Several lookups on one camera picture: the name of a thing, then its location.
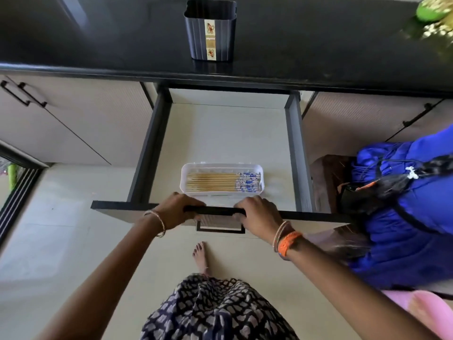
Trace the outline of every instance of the white hair clip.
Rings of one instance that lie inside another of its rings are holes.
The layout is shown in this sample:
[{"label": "white hair clip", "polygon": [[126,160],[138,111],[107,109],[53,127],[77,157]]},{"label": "white hair clip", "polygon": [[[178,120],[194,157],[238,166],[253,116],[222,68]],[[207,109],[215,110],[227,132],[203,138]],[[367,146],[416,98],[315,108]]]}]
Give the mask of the white hair clip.
[{"label": "white hair clip", "polygon": [[410,166],[410,167],[406,167],[406,170],[409,171],[409,174],[407,174],[407,178],[408,179],[418,179],[419,176],[415,174],[415,168]]}]

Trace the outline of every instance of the striped black container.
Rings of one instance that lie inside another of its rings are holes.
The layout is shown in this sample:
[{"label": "striped black container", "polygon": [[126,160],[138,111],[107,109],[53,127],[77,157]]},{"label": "striped black container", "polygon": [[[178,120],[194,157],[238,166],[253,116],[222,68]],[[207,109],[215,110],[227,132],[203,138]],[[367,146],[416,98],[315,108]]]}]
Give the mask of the striped black container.
[{"label": "striped black container", "polygon": [[188,0],[184,13],[190,55],[204,61],[231,61],[236,2]]}]

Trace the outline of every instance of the gold label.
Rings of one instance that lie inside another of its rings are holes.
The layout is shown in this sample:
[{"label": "gold label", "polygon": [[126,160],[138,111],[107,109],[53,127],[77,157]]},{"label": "gold label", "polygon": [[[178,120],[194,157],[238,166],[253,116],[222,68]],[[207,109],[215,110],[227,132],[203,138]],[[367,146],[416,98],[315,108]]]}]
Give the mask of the gold label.
[{"label": "gold label", "polygon": [[216,27],[214,20],[204,20],[204,34],[206,36],[207,59],[216,61]]}]

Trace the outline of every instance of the blue fabric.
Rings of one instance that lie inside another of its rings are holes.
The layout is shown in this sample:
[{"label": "blue fabric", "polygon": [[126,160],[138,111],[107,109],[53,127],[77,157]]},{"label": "blue fabric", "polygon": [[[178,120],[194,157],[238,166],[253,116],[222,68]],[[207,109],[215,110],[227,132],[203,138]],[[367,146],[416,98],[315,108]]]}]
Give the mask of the blue fabric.
[{"label": "blue fabric", "polygon": [[[414,142],[377,143],[363,148],[353,166],[353,182],[371,182],[377,177],[379,159],[382,175],[403,174],[409,166],[453,153],[453,125]],[[363,258],[350,263],[371,285],[385,289],[392,285],[418,286],[453,278],[453,174],[415,180],[399,197],[399,204],[427,227],[440,234],[428,234],[406,223],[390,208],[374,213],[365,223],[372,247]]]}]

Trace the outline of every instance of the black hair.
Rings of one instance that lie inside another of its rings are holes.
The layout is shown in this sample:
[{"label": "black hair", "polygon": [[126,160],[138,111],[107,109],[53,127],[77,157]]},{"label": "black hair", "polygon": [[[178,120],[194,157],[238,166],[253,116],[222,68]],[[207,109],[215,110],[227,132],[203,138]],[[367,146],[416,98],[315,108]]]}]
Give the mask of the black hair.
[{"label": "black hair", "polygon": [[[435,157],[414,168],[419,179],[431,176],[444,176],[453,173],[453,154]],[[414,182],[405,174],[385,175],[370,186],[358,188],[347,200],[342,200],[342,209],[346,213],[370,215],[383,207],[389,206],[399,195],[407,192]]]}]

